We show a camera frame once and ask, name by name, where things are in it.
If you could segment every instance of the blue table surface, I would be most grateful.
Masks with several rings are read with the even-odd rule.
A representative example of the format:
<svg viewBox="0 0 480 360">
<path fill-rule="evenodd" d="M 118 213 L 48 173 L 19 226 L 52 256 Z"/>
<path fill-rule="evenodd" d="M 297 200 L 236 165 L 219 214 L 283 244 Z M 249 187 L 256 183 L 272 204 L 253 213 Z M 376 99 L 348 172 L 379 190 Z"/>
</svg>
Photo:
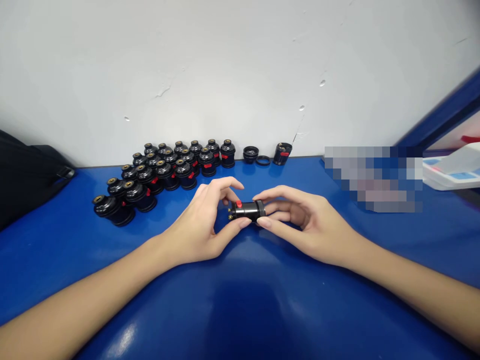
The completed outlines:
<svg viewBox="0 0 480 360">
<path fill-rule="evenodd" d="M 54 199 L 0 232 L 0 324 L 164 231 L 195 192 L 163 191 L 155 209 L 118 228 L 97 217 L 91 201 L 119 176 L 118 167 L 81 169 Z M 217 168 L 215 177 L 224 176 L 245 185 L 237 192 L 243 201 L 280 184 L 323 195 L 375 243 L 480 288 L 480 213 L 451 192 L 424 186 L 422 213 L 374 213 L 352 203 L 317 157 L 269 167 L 237 161 Z M 227 207 L 219 205 L 215 229 L 227 221 Z M 76 358 L 472 356 L 385 289 L 251 225 L 219 258 L 179 266 L 150 283 Z"/>
</svg>

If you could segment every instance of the forearm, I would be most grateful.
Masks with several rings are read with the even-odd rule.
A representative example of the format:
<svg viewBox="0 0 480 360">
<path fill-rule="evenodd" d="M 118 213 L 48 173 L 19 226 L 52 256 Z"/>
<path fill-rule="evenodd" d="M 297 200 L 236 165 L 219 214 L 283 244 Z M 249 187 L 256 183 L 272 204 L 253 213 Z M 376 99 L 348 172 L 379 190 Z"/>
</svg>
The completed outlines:
<svg viewBox="0 0 480 360">
<path fill-rule="evenodd" d="M 347 266 L 390 290 L 480 354 L 480 290 L 373 243 Z"/>
<path fill-rule="evenodd" d="M 70 359 L 171 265 L 151 239 L 0 327 L 0 359 Z"/>
</svg>

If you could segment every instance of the fingernail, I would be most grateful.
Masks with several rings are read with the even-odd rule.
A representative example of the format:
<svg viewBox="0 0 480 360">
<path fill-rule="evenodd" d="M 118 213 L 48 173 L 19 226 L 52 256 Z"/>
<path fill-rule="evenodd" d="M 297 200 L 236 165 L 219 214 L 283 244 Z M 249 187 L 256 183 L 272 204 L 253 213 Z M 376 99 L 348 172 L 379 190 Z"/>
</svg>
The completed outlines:
<svg viewBox="0 0 480 360">
<path fill-rule="evenodd" d="M 257 224 L 259 224 L 264 229 L 270 229 L 270 227 L 272 226 L 272 222 L 266 216 L 259 217 L 256 220 L 256 222 L 257 222 Z"/>
<path fill-rule="evenodd" d="M 252 223 L 248 217 L 244 218 L 243 221 L 240 223 L 240 229 L 246 228 L 248 225 Z"/>
</svg>

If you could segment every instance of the white device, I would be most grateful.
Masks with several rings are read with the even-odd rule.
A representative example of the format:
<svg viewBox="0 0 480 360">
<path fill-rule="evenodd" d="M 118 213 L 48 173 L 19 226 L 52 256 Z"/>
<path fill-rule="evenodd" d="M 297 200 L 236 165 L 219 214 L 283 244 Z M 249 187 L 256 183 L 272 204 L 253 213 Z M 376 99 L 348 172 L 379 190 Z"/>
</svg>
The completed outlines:
<svg viewBox="0 0 480 360">
<path fill-rule="evenodd" d="M 435 190 L 480 188 L 480 142 L 423 159 L 423 182 Z"/>
</svg>

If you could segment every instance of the pixelated blur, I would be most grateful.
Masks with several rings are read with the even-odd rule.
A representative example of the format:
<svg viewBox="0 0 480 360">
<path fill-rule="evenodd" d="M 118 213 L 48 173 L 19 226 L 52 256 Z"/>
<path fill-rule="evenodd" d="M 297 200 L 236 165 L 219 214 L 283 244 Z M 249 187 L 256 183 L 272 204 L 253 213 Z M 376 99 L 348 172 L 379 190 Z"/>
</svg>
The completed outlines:
<svg viewBox="0 0 480 360">
<path fill-rule="evenodd" d="M 325 171 L 358 207 L 376 213 L 422 212 L 419 147 L 326 146 Z"/>
</svg>

